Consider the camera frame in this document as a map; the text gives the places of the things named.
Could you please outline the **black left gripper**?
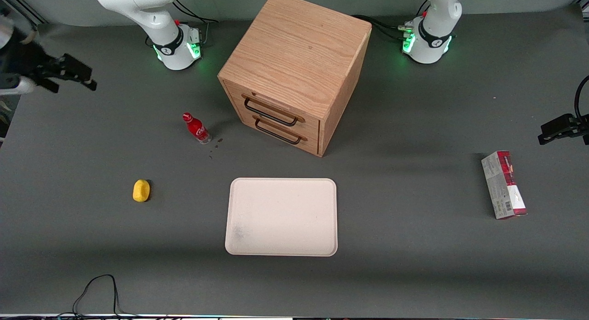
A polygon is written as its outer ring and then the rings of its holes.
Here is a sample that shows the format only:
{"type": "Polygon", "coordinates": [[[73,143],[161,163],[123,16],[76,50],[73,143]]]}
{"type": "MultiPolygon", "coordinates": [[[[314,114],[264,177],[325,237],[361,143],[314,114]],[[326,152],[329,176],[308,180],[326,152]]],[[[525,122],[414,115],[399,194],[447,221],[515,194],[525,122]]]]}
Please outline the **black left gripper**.
{"type": "Polygon", "coordinates": [[[551,121],[544,123],[541,127],[542,133],[538,135],[540,145],[562,138],[581,137],[585,145],[589,145],[589,115],[580,118],[573,114],[563,114],[551,121]]]}

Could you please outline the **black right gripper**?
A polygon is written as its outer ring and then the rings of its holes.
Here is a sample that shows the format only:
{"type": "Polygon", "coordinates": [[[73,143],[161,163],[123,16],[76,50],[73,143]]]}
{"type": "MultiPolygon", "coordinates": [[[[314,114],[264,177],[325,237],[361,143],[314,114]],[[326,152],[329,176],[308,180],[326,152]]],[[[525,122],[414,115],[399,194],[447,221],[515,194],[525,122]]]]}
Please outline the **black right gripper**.
{"type": "Polygon", "coordinates": [[[15,28],[9,41],[0,50],[0,71],[27,77],[37,86],[52,93],[60,89],[57,81],[72,81],[96,91],[97,81],[91,79],[92,68],[70,54],[54,58],[35,41],[23,44],[26,39],[21,30],[15,28]]]}

